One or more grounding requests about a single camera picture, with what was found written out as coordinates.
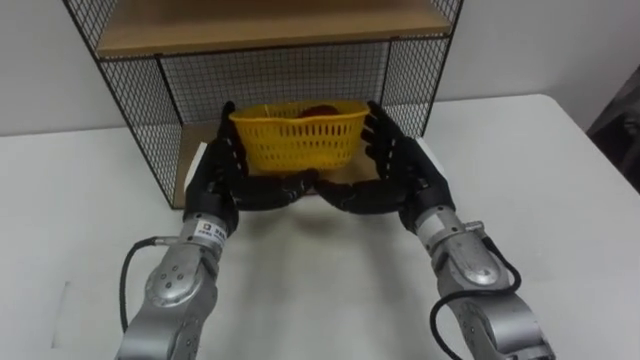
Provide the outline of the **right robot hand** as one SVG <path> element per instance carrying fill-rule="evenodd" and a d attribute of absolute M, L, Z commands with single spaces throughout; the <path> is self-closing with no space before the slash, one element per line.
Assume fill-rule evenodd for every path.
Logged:
<path fill-rule="evenodd" d="M 319 179 L 314 190 L 333 207 L 357 215 L 396 212 L 405 228 L 417 231 L 417 220 L 432 208 L 455 210 L 448 181 L 419 146 L 404 135 L 389 114 L 375 101 L 361 139 L 365 154 L 375 163 L 378 177 L 353 184 Z"/>

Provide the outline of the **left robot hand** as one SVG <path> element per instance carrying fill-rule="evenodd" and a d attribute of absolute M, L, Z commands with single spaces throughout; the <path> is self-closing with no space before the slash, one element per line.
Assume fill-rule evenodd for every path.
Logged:
<path fill-rule="evenodd" d="M 185 219 L 197 214 L 222 221 L 231 235 L 241 211 L 268 211 L 286 207 L 305 195 L 319 179 L 313 168 L 288 175 L 251 175 L 247 153 L 230 115 L 235 104 L 224 104 L 214 140 L 204 154 L 185 192 Z"/>

